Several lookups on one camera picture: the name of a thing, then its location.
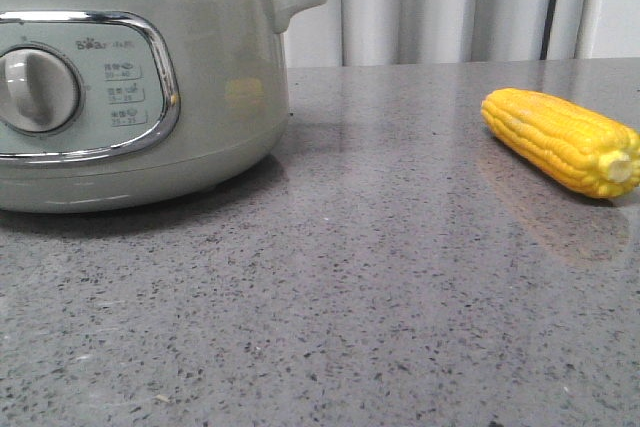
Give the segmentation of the yellow corn cob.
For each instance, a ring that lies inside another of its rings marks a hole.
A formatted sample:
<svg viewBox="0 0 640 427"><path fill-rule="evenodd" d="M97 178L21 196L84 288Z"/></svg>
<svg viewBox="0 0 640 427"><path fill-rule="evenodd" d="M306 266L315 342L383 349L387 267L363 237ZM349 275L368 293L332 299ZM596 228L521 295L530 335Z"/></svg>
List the yellow corn cob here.
<svg viewBox="0 0 640 427"><path fill-rule="evenodd" d="M639 133L546 93L498 89L481 104L502 143L573 192L615 198L639 186Z"/></svg>

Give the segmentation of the sage green electric pot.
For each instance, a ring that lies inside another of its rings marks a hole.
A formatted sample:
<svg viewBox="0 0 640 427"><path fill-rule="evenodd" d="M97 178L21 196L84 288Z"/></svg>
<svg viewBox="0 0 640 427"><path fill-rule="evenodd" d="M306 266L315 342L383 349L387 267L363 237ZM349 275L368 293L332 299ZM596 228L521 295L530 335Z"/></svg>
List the sage green electric pot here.
<svg viewBox="0 0 640 427"><path fill-rule="evenodd" d="M1 206L154 203L265 157L288 118L281 41L326 0L1 0Z"/></svg>

